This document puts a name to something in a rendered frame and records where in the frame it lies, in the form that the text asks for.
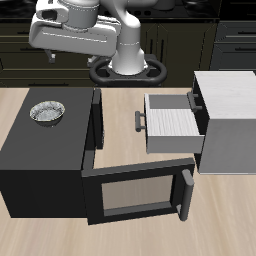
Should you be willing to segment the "dark kitchen cupboards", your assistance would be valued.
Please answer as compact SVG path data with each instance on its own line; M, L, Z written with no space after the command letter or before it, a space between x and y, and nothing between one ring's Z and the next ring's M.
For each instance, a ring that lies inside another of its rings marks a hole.
M36 0L0 0L0 87L92 87L87 56L46 53L28 44ZM187 87L193 72L207 70L217 29L217 15L206 0L176 0L172 11L131 8L140 19L141 47L168 71L164 87Z

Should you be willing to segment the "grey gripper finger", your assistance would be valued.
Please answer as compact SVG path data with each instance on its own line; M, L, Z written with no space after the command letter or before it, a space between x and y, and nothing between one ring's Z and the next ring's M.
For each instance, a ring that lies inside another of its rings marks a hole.
M55 63L55 54L53 54L53 53L51 52L51 50L49 50L49 49L45 49L45 53L46 53L47 56L48 56L49 63L50 63L50 64L54 64L54 63Z
M94 64L100 59L99 56L92 56L87 60L87 67L91 68L94 66Z

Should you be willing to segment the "white cabinet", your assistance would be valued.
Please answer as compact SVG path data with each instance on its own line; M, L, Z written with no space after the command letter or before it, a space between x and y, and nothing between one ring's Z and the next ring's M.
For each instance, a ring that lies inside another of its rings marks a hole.
M256 74L196 71L193 93L199 132L195 156L201 174L256 174Z

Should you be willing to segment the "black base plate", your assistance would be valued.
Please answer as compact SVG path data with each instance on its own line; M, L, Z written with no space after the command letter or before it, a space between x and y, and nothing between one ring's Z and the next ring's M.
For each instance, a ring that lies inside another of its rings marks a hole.
M108 67L111 59L101 58L89 71L90 79L101 87L156 87L167 77L166 67L154 54L146 54L147 68L135 75L121 75Z

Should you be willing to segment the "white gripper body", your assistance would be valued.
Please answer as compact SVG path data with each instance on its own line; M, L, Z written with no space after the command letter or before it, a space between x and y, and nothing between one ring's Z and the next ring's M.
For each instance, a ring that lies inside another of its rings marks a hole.
M66 30L59 22L32 18L29 44L34 48L112 57L116 52L121 23L99 15L96 24L78 33Z

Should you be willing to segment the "black microwave door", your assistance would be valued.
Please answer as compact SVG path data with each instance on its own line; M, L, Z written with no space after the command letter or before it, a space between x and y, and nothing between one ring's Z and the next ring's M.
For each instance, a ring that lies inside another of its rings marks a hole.
M114 166L82 172L89 224L176 213L187 219L192 158Z

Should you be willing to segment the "grey speckled bowl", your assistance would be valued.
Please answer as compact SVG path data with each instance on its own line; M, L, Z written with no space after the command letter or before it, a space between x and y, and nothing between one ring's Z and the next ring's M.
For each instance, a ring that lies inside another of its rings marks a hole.
M38 125L43 127L56 126L65 113L65 107L57 101L44 101L33 106L29 116Z

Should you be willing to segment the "black microwave oven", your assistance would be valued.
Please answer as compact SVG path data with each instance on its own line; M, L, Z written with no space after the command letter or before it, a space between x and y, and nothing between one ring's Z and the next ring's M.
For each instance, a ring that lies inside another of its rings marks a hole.
M43 101L64 105L52 128L38 125L30 109ZM102 140L92 115L101 108L101 91L93 88L29 90L0 150L0 192L13 218L84 218L81 171L93 164Z

